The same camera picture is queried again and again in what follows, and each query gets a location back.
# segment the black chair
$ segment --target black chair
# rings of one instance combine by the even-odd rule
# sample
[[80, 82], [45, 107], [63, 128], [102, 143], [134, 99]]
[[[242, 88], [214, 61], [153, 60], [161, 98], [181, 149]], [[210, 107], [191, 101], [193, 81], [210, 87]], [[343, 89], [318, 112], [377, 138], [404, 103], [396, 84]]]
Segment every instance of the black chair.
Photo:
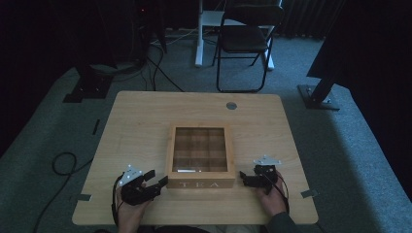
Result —
[[[218, 41], [212, 65], [218, 59], [217, 89], [220, 92], [258, 92], [266, 79], [266, 73], [273, 45], [276, 28], [282, 21], [284, 10], [277, 4], [256, 3], [256, 1], [235, 4], [226, 7], [219, 30]], [[228, 20], [240, 22], [240, 25], [227, 24]], [[227, 53], [243, 53], [236, 56], [222, 56], [222, 50]], [[255, 53], [256, 56], [245, 56], [246, 53]], [[256, 89], [221, 89], [221, 60], [223, 58], [254, 58], [255, 64], [260, 55], [267, 53], [264, 63], [263, 78], [260, 87]]]

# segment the chair leg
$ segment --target chair leg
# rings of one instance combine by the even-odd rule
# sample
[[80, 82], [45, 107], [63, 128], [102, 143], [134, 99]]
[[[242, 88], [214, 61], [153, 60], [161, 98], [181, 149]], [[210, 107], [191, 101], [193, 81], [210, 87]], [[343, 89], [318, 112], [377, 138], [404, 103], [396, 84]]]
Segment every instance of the chair leg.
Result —
[[261, 85], [257, 89], [257, 91], [260, 91], [263, 88], [264, 82], [266, 81], [266, 73], [267, 73], [267, 69], [269, 68], [269, 60], [270, 60], [270, 56], [271, 56], [271, 52], [272, 52], [272, 46], [273, 46], [273, 38], [269, 42], [269, 48], [267, 49], [267, 57], [266, 57], [266, 60], [264, 62], [263, 79], [261, 80]]
[[255, 62], [257, 62], [258, 58], [260, 57], [260, 53], [257, 54], [257, 56], [254, 59], [254, 62], [252, 62], [252, 64], [250, 66], [254, 66]]
[[215, 66], [216, 53], [218, 53], [218, 46], [219, 46], [219, 39], [218, 39], [218, 41], [216, 42], [215, 54], [213, 55], [213, 62], [212, 62], [212, 66]]
[[216, 75], [216, 88], [218, 89], [219, 92], [223, 92], [223, 90], [221, 89], [221, 86], [219, 85], [220, 77], [221, 77], [221, 51], [222, 51], [222, 48], [219, 47], [219, 44], [216, 46], [216, 51], [218, 52], [218, 73]]
[[257, 89], [246, 89], [246, 90], [226, 90], [226, 89], [223, 90], [223, 89], [221, 89], [221, 87], [220, 87], [220, 77], [221, 77], [221, 48], [219, 48], [219, 50], [218, 50], [218, 73], [217, 73], [217, 77], [216, 77], [216, 88], [218, 89], [219, 92], [222, 92], [222, 93], [256, 93], [256, 92], [259, 92], [259, 91], [263, 88], [263, 86], [264, 86], [264, 83], [265, 83], [265, 80], [266, 80], [266, 73], [267, 73], [267, 68], [268, 68], [268, 66], [269, 66], [269, 56], [268, 56], [268, 59], [266, 59], [266, 62], [264, 63], [264, 67], [263, 67], [263, 69], [264, 69], [264, 71], [263, 71], [263, 78], [262, 78], [262, 81], [261, 81], [261, 84], [260, 84], [260, 87], [259, 87], [259, 88], [257, 88]]

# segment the wooden table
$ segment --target wooden table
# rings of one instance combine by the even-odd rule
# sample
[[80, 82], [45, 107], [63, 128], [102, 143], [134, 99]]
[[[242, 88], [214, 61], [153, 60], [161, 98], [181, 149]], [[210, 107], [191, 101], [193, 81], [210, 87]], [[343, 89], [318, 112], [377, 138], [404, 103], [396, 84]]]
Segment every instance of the wooden table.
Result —
[[[230, 110], [227, 103], [235, 103]], [[311, 197], [300, 194], [308, 183], [279, 96], [122, 91], [118, 94], [88, 172], [73, 222], [80, 225], [114, 224], [111, 213], [115, 179], [128, 164], [144, 172], [155, 169], [156, 183], [164, 177], [170, 123], [229, 123], [236, 174], [253, 175], [253, 160], [264, 154], [282, 161], [290, 194], [291, 217], [296, 223], [318, 220]], [[146, 210], [142, 224], [265, 224], [254, 190], [237, 176], [233, 188], [180, 189], [164, 187]]]

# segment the wire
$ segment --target wire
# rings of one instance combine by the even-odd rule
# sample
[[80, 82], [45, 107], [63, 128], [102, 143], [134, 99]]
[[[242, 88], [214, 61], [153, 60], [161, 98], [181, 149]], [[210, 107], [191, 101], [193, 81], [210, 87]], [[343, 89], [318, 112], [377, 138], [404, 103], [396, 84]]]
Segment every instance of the wire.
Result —
[[[181, 35], [181, 36], [179, 36], [179, 37], [177, 37], [177, 38], [175, 38], [175, 39], [174, 39], [172, 36], [167, 36], [166, 38], [173, 38], [174, 40], [171, 41], [171, 42], [168, 42], [166, 45], [172, 45], [173, 43], [182, 40], [183, 38], [191, 35], [194, 31], [196, 31], [196, 29], [197, 29], [197, 28], [194, 28], [194, 29], [192, 29], [190, 32], [188, 32], [187, 34]], [[158, 45], [159, 45], [159, 42], [158, 42], [158, 40], [155, 40], [155, 41], [151, 42], [151, 44], [158, 46]]]
[[[70, 155], [73, 158], [73, 164], [71, 167], [70, 172], [67, 173], [62, 173], [57, 171], [57, 169], [55, 168], [56, 162], [57, 160], [63, 156], [63, 155]], [[63, 188], [66, 186], [66, 184], [69, 182], [70, 178], [76, 174], [77, 172], [81, 171], [82, 169], [84, 169], [88, 164], [91, 163], [91, 161], [93, 161], [93, 159], [89, 160], [87, 163], [85, 163], [83, 166], [81, 166], [80, 168], [76, 169], [77, 166], [77, 157], [76, 154], [72, 153], [72, 152], [62, 152], [60, 154], [58, 154], [52, 161], [51, 163], [51, 167], [52, 170], [58, 175], [58, 176], [62, 176], [62, 177], [67, 177], [66, 180], [64, 181], [63, 185], [61, 186], [61, 188], [55, 193], [55, 195], [52, 197], [52, 199], [48, 202], [48, 204], [45, 206], [45, 208], [43, 208], [42, 212], [40, 212], [37, 221], [36, 221], [36, 225], [34, 226], [33, 232], [36, 233], [39, 225], [40, 225], [40, 221], [42, 220], [43, 215], [45, 214], [46, 210], [48, 209], [48, 207], [50, 206], [50, 204], [54, 201], [54, 199], [58, 196], [58, 194], [60, 194], [60, 192], [63, 190]]]
[[285, 203], [285, 207], [286, 207], [286, 212], [289, 213], [290, 211], [290, 206], [289, 206], [289, 190], [288, 190], [288, 186], [285, 183], [285, 180], [281, 177], [278, 176], [278, 179], [282, 180], [282, 183], [285, 185], [285, 189], [286, 189], [286, 195], [282, 192], [282, 190], [278, 187], [278, 185], [276, 185], [275, 183], [273, 183], [265, 174], [263, 174], [266, 179], [272, 183], [272, 186], [276, 188], [276, 190], [282, 195], [283, 201]]
[[[151, 69], [151, 67], [150, 67], [150, 66], [148, 66], [148, 70], [149, 70], [149, 76], [148, 76], [148, 79], [149, 79], [149, 82], [151, 83], [152, 88], [154, 88], [154, 84], [153, 84], [152, 79], [151, 79], [151, 76], [152, 76], [152, 69]], [[148, 83], [147, 83], [147, 81], [146, 81], [146, 78], [143, 76], [143, 74], [142, 74], [142, 78], [143, 78], [143, 79], [145, 80], [145, 82], [146, 82], [145, 89], [146, 89], [146, 90], [148, 90]]]
[[145, 64], [143, 65], [143, 67], [137, 72], [137, 73], [130, 73], [130, 74], [125, 74], [125, 75], [131, 75], [130, 77], [120, 77], [120, 76], [116, 76], [115, 79], [112, 80], [112, 83], [122, 83], [122, 82], [126, 82], [129, 81], [137, 76], [142, 76], [143, 77], [143, 72], [146, 68], [148, 68], [149, 65], [147, 62], [145, 62]]
[[120, 203], [120, 205], [118, 206], [118, 212], [119, 212], [119, 209], [120, 209], [120, 207], [123, 205], [123, 201]]
[[138, 71], [141, 71], [142, 68], [145, 66], [145, 63], [135, 63], [129, 67], [120, 69], [120, 70], [116, 70], [116, 71], [102, 71], [102, 70], [98, 70], [94, 68], [94, 71], [97, 74], [100, 75], [109, 75], [109, 76], [116, 76], [116, 75], [130, 75], [133, 73], [136, 73]]
[[152, 47], [155, 47], [156, 49], [158, 49], [158, 50], [161, 51], [160, 60], [157, 62], [157, 64], [156, 64], [154, 61], [152, 61], [149, 57], [147, 57], [148, 60], [149, 60], [150, 62], [152, 62], [152, 64], [155, 66], [154, 78], [153, 78], [153, 88], [154, 88], [154, 91], [155, 91], [155, 74], [156, 74], [157, 70], [159, 70], [159, 71], [161, 72], [161, 74], [163, 74], [163, 76], [164, 76], [169, 82], [171, 82], [174, 86], [176, 86], [176, 88], [178, 88], [180, 91], [184, 92], [178, 85], [176, 85], [176, 84], [160, 69], [159, 64], [160, 64], [161, 60], [163, 59], [163, 50], [162, 50], [160, 47], [157, 47], [157, 46], [154, 46], [154, 45], [151, 45], [151, 46], [152, 46]]
[[216, 45], [216, 41], [210, 40], [210, 39], [205, 39], [203, 38], [203, 41], [205, 42], [205, 44], [209, 44], [209, 45]]
[[316, 225], [319, 227], [319, 229], [321, 229], [322, 232], [326, 233], [326, 231], [325, 231], [324, 228], [319, 224], [319, 222], [316, 222]]
[[143, 81], [145, 82], [145, 90], [148, 90], [148, 81], [146, 80], [146, 78], [143, 76], [143, 73], [140, 74], [142, 76]]

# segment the white desk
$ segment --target white desk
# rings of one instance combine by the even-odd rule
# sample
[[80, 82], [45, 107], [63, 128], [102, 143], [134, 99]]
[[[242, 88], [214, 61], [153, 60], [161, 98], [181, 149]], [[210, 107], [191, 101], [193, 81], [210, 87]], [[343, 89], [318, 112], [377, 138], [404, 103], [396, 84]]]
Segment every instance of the white desk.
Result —
[[[217, 11], [203, 11], [203, 0], [199, 0], [199, 19], [198, 19], [198, 38], [195, 66], [201, 67], [203, 64], [203, 26], [220, 26], [223, 12]], [[269, 58], [268, 69], [273, 70], [274, 64], [272, 57]]]

